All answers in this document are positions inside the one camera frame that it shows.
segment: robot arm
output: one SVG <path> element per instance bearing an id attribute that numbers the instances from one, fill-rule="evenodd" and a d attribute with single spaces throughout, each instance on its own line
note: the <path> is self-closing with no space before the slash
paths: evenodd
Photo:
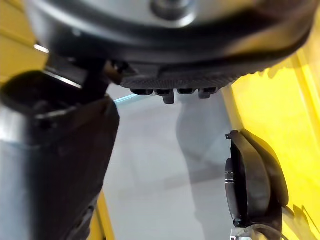
<path id="1" fill-rule="evenodd" d="M 155 92 L 166 104 L 174 103 L 174 89 L 209 98 L 300 48 L 318 4 L 227 2 L 26 1 L 50 57 L 43 72 L 23 73 L 0 90 L 1 240 L 88 237 L 120 120 L 105 94 L 111 82 L 138 95 Z M 241 137 L 230 138 L 237 158 Z M 240 169 L 233 167 L 228 173 Z M 249 227 L 255 214 L 270 210 L 268 178 L 261 174 L 250 176 L 261 180 L 263 199 L 250 198 L 245 210 L 228 178 L 236 227 Z"/>

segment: black plastic cover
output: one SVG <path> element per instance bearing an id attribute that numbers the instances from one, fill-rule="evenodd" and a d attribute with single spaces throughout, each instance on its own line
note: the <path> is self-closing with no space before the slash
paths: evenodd
<path id="1" fill-rule="evenodd" d="M 86 239 L 118 130 L 115 104 L 39 71 L 9 81 L 0 103 L 0 239 Z"/>

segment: yellow wall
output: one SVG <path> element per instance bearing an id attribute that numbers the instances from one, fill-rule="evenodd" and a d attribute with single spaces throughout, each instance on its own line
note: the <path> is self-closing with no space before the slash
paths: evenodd
<path id="1" fill-rule="evenodd" d="M 303 49 L 222 92 L 232 127 L 262 139 L 282 167 L 295 213 L 283 215 L 284 234 L 320 240 L 320 13 Z"/>
<path id="2" fill-rule="evenodd" d="M 21 72 L 42 69 L 47 56 L 36 42 L 19 0 L 0 0 L 0 83 Z"/>

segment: gray floor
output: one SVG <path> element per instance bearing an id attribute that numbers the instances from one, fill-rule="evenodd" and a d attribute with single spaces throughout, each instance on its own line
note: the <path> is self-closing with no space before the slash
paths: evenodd
<path id="1" fill-rule="evenodd" d="M 120 90 L 113 97 L 128 92 Z M 117 240 L 228 240 L 224 186 L 231 130 L 221 93 L 120 102 L 104 192 Z"/>

